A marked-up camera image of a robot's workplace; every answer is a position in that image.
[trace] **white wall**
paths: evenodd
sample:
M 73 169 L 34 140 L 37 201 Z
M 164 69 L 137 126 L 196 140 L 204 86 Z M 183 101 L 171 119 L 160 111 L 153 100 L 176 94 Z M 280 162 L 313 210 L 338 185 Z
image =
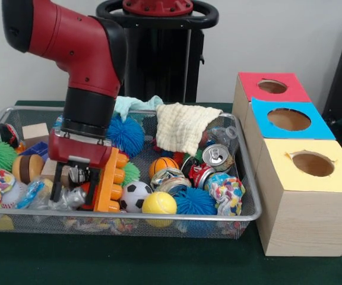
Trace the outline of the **white wall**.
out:
M 94 14 L 102 0 L 54 0 Z M 324 106 L 342 48 L 340 0 L 208 0 L 219 24 L 205 31 L 198 101 L 232 102 L 239 71 L 295 72 Z M 21 54 L 5 41 L 0 2 L 0 110 L 16 100 L 63 100 L 67 75 L 53 62 Z

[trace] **stacked wooden boxes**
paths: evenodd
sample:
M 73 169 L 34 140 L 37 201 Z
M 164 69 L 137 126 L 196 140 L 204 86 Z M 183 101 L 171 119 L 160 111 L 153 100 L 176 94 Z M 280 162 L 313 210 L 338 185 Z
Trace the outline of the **stacked wooden boxes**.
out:
M 240 73 L 242 124 L 269 256 L 342 254 L 342 148 L 294 74 Z

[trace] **white washcloth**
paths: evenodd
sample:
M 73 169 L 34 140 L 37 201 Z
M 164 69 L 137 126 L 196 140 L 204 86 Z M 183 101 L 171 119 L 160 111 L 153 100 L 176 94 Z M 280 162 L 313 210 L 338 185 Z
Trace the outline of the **white washcloth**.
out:
M 202 133 L 223 111 L 180 103 L 157 107 L 157 146 L 195 156 Z

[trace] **orange basketball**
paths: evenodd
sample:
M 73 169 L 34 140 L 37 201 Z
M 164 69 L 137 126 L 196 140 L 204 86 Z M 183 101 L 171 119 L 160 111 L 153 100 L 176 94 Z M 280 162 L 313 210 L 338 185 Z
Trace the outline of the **orange basketball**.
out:
M 153 163 L 150 166 L 150 172 L 149 172 L 150 179 L 153 178 L 155 173 L 168 167 L 179 169 L 178 164 L 173 159 L 170 159 L 169 157 L 161 157 L 153 161 Z

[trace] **black steering wheel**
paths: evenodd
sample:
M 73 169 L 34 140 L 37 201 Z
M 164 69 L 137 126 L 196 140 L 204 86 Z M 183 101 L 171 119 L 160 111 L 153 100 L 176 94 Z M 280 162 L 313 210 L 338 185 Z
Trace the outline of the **black steering wheel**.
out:
M 123 28 L 158 28 L 158 29 L 207 29 L 215 26 L 219 21 L 219 12 L 212 5 L 201 1 L 192 1 L 195 12 L 203 16 L 193 16 L 192 13 L 176 17 L 149 17 L 135 15 L 122 9 L 122 0 L 108 0 L 102 2 L 96 9 L 100 18 L 117 22 Z

